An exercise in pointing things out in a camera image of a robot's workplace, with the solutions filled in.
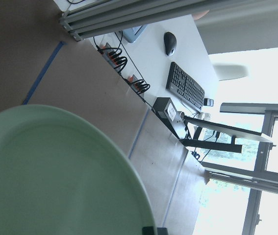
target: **black keyboard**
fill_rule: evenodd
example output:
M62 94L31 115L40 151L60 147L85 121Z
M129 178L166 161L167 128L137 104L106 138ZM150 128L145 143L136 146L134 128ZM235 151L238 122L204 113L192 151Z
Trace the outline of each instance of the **black keyboard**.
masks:
M190 107L199 112L201 111L204 105L204 90L175 62L170 64L166 89L181 98Z

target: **computer mouse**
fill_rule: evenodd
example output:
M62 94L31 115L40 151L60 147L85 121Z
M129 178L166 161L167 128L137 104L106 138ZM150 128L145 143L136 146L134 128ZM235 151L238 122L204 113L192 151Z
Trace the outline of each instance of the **computer mouse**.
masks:
M168 56L173 55L177 46L177 39L171 32L164 34L165 53Z

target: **white chair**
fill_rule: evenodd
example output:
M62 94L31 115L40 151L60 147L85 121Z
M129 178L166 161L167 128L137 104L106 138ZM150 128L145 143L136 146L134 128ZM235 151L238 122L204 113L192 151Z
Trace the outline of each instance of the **white chair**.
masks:
M248 68L237 64L213 64L214 70L219 81L231 80L249 75Z

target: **desk surface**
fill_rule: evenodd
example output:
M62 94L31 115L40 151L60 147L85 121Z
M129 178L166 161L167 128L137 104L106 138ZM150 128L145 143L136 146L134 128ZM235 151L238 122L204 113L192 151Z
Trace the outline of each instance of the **desk surface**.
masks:
M132 151L131 162L155 202L157 226L166 226L170 234L191 234L204 168L193 156L184 161L183 146L171 142L170 131L154 114L149 112L146 117L146 105L88 40L77 43L60 27L54 2L41 1L33 7L33 1L25 0L14 5L16 14L9 10L11 3L2 4L0 35L3 31L15 34L7 35L5 44L0 38L0 111L21 104L59 41L66 42L30 103L67 109L110 136L126 155ZM3 23L7 18L21 24ZM31 33L24 34L25 28L31 28Z
M167 56L164 52L163 35L167 31L172 32L177 38L177 48L173 56ZM96 41L101 46L106 42L112 47L119 44L114 33L98 36ZM135 43L128 43L125 39L122 43L146 82L151 85L145 92L145 99L151 105L157 97L170 97L179 111L190 113L176 96L165 90L172 61L202 86L205 97L214 99L218 79L191 15L149 24ZM124 77L135 74L140 78L131 61L122 74Z

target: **mint green bowl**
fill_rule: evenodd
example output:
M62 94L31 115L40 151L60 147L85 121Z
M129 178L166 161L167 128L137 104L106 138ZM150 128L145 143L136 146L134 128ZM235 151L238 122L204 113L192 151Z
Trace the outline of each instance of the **mint green bowl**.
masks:
M129 160L61 109L0 113L0 235L142 235L154 219Z

